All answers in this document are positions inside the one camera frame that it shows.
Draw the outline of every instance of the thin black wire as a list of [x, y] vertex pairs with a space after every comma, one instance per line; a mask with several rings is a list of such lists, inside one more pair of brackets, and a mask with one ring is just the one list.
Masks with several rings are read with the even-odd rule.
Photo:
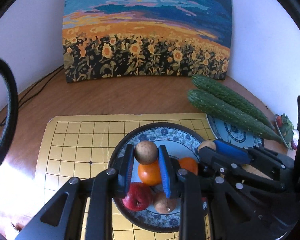
[[[20, 109], [26, 102], [28, 102], [30, 99], [32, 99], [32, 98], [34, 98], [35, 96], [37, 96], [38, 94], [40, 94], [41, 93], [41, 91], [45, 88], [45, 86], [51, 81], [51, 79], [53, 79], [59, 72], [61, 72], [62, 71], [62, 67], [63, 67], [64, 65], [61, 65], [60, 67], [58, 67], [57, 69], [55, 69], [54, 71], [52, 71], [52, 72], [50, 72], [48, 75], [46, 75], [46, 76], [44, 76], [43, 78], [41, 78], [40, 80], [38, 80], [36, 83], [34, 83], [33, 85], [32, 85], [32, 87], [23, 95], [23, 97], [19, 100], [19, 103], [25, 98], [25, 96], [36, 86], [36, 85], [38, 85], [42, 80], [44, 80], [45, 78], [47, 78], [48, 76], [50, 76], [51, 74], [53, 74], [54, 72], [56, 72], [57, 70], [57, 72], [52, 76], [52, 77], [50, 77], [49, 79], [48, 79], [48, 81], [43, 85], [43, 87], [37, 92], [37, 93], [35, 93], [34, 95], [32, 95], [31, 97], [29, 97], [27, 100], [25, 100], [21, 105], [19, 105], [19, 107], [18, 107], [18, 109]], [[1, 123], [0, 123], [0, 127], [2, 127], [2, 126], [5, 126], [5, 123], [3, 123], [5, 120], [7, 119], [7, 117], [5, 117], [2, 121], [1, 121]]]

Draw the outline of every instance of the strawberry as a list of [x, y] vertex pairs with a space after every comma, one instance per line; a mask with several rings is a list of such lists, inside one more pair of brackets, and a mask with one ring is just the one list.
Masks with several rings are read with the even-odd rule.
[[277, 122], [278, 127], [281, 127], [281, 126], [282, 126], [281, 116], [279, 116], [279, 115], [277, 116], [276, 122]]

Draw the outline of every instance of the yellow game board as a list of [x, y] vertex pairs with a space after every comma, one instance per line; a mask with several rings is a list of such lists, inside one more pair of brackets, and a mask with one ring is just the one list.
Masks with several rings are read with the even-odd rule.
[[[66, 181], [76, 176], [88, 179], [108, 167], [114, 148], [129, 132], [153, 122], [172, 122], [196, 131], [204, 139], [214, 139], [206, 114], [143, 114], [57, 116], [43, 135], [35, 180], [42, 189], [42, 205]], [[84, 239], [89, 199], [85, 210]], [[114, 240], [178, 240], [177, 233], [154, 233], [133, 225], [113, 203]], [[205, 218], [206, 239], [210, 238], [209, 218]]]

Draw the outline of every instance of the brown table surface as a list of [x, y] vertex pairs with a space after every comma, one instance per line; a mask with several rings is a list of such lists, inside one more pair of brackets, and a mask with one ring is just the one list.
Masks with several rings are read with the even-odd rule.
[[[251, 101], [271, 121], [274, 121], [274, 114], [239, 83], [227, 77], [223, 84]], [[11, 176], [9, 179], [16, 184], [29, 183], [34, 179], [42, 136], [47, 123], [55, 116], [197, 113], [199, 111], [187, 100], [187, 90], [193, 88], [191, 79], [186, 77], [106, 78], [68, 84], [65, 81], [64, 72], [61, 71], [37, 97], [27, 102], [19, 111], [16, 134], [5, 164], [21, 172], [23, 176], [20, 178]], [[34, 89], [30, 94], [34, 94], [37, 90]], [[5, 109], [0, 113], [0, 121], [4, 116]], [[287, 153], [287, 149], [275, 141], [266, 140], [265, 147]], [[7, 177], [0, 179], [4, 184]], [[20, 206], [18, 206], [15, 210], [11, 207], [9, 210], [0, 210], [1, 233], [10, 222], [26, 224], [32, 214], [30, 208], [33, 208], [27, 205], [26, 197], [22, 203], [22, 194], [26, 196], [27, 192], [18, 192], [18, 187], [13, 187], [10, 191], [8, 190], [10, 194], [4, 195], [6, 192], [6, 187], [1, 186], [0, 204], [2, 206], [6, 206], [5, 203], [9, 203], [14, 194], [18, 194], [18, 200], [20, 199], [18, 203], [24, 209], [20, 211]]]

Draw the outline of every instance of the sunflower painting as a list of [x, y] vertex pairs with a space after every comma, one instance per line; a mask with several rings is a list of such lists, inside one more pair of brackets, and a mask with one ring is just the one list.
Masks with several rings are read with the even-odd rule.
[[224, 79], [231, 0], [66, 0], [67, 82], [124, 75]]

